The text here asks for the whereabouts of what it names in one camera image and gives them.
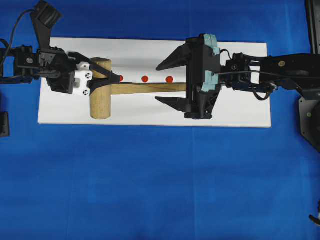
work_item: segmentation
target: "black cable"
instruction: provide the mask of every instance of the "black cable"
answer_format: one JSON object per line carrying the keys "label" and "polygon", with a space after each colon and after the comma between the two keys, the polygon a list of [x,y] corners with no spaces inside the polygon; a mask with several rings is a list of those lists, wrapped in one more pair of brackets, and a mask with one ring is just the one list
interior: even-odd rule
{"label": "black cable", "polygon": [[264,101],[264,100],[267,100],[269,97],[270,97],[270,92],[267,92],[266,94],[265,94],[265,97],[261,97],[261,96],[259,96],[258,94],[257,94],[257,92],[253,92],[253,95],[255,96],[255,98],[256,99],[258,99],[259,101]]}
{"label": "black cable", "polygon": [[236,75],[236,74],[249,74],[249,73],[257,73],[257,74],[265,74],[270,75],[274,77],[279,78],[291,78],[291,79],[314,79],[314,80],[320,80],[320,77],[312,77],[312,76],[289,76],[289,75],[281,75],[271,72],[265,72],[265,71],[257,71],[257,70],[250,70],[250,71],[228,71],[228,72],[215,72],[214,74],[217,75]]}
{"label": "black cable", "polygon": [[28,9],[28,10],[23,11],[23,12],[20,14],[20,16],[18,17],[18,19],[16,20],[16,22],[15,22],[15,24],[14,24],[14,26],[13,26],[12,32],[11,32],[9,46],[6,48],[6,51],[5,51],[4,55],[3,55],[2,62],[0,63],[0,68],[1,68],[1,66],[5,63],[5,60],[6,60],[7,56],[8,56],[8,53],[9,53],[11,47],[12,47],[12,42],[13,42],[13,40],[14,40],[15,30],[16,30],[16,28],[17,28],[17,25],[18,25],[20,19],[21,19],[25,14],[30,13],[30,12],[33,12],[33,11],[34,11],[33,9]]}
{"label": "black cable", "polygon": [[229,56],[229,59],[232,60],[231,56],[230,56],[230,52],[227,50],[227,49],[222,49],[220,51],[220,54],[224,53],[224,52],[227,52],[228,53],[228,56]]}

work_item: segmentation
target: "red dot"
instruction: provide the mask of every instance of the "red dot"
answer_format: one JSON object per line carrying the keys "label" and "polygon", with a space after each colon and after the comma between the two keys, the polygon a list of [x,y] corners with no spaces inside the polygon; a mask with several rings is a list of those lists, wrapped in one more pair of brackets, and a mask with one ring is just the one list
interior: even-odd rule
{"label": "red dot", "polygon": [[172,76],[167,76],[165,81],[168,83],[168,84],[172,84],[174,82],[174,78]]}
{"label": "red dot", "polygon": [[142,80],[142,82],[146,83],[146,82],[149,81],[149,78],[148,78],[148,76],[143,76],[143,77],[141,78],[141,80]]}

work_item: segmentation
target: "wire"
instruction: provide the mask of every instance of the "wire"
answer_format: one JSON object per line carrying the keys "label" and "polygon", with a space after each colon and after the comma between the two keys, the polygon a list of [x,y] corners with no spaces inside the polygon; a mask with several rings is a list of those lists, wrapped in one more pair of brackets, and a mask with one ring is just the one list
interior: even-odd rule
{"label": "wire", "polygon": [[236,74],[249,74],[249,73],[257,73],[257,74],[264,74],[264,75],[270,75],[274,77],[279,78],[291,78],[291,79],[314,79],[314,80],[320,80],[320,77],[312,77],[312,76],[289,76],[289,75],[281,75],[271,72],[265,72],[265,71],[257,71],[257,70],[250,70],[250,71],[228,71],[228,72],[215,72],[214,74],[217,75],[236,75]]}
{"label": "wire", "polygon": [[23,12],[20,14],[20,16],[18,17],[18,19],[16,20],[16,22],[15,22],[15,24],[14,24],[14,26],[13,26],[12,32],[11,32],[9,46],[6,48],[6,51],[5,51],[4,55],[3,55],[2,62],[0,63],[0,68],[1,68],[2,65],[5,63],[5,60],[6,60],[7,56],[8,56],[8,53],[9,53],[11,47],[12,47],[12,42],[13,42],[13,40],[14,40],[15,30],[16,30],[16,28],[17,28],[18,23],[20,22],[20,19],[21,19],[25,14],[30,13],[30,12],[33,12],[33,11],[34,11],[33,9],[28,9],[28,10],[23,11]]}
{"label": "wire", "polygon": [[230,52],[227,50],[227,49],[222,49],[220,51],[220,54],[222,54],[223,52],[227,52],[228,53],[228,56],[229,56],[229,59],[232,60],[231,56],[230,56]]}

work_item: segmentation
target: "metal bracket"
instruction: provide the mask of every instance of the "metal bracket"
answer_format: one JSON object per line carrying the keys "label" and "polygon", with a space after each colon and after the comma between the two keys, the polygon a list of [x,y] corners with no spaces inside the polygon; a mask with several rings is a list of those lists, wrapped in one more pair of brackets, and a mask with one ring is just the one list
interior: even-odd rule
{"label": "metal bracket", "polygon": [[312,136],[310,129],[312,111],[315,106],[320,103],[319,100],[305,100],[303,97],[299,99],[299,114],[300,114],[300,131],[301,135],[320,152],[320,144]]}

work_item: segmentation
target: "robotic arm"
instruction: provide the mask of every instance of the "robotic arm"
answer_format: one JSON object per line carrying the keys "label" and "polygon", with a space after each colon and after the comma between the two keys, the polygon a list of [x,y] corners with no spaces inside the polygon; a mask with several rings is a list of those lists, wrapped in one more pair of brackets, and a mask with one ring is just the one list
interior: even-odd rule
{"label": "robotic arm", "polygon": [[[11,48],[13,35],[20,18],[31,12],[31,20],[37,37],[39,48],[33,53],[31,46]],[[88,96],[96,88],[119,83],[120,76],[92,62],[78,52],[65,52],[51,47],[52,27],[61,14],[47,2],[41,0],[34,9],[24,11],[13,28],[10,43],[0,39],[5,48],[0,48],[0,84],[25,84],[33,79],[46,78],[53,92]],[[14,57],[14,76],[3,77],[6,57]],[[94,79],[92,71],[108,78]]]}
{"label": "robotic arm", "polygon": [[[293,54],[255,57],[235,53],[220,65],[216,36],[201,34],[188,38],[156,70],[186,66],[186,97],[156,97],[160,102],[181,111],[186,119],[211,119],[222,86],[252,92],[266,100],[279,87],[298,91],[305,100],[320,100],[320,55]],[[250,67],[260,67],[260,71]],[[259,73],[259,84],[251,82],[251,73]]]}

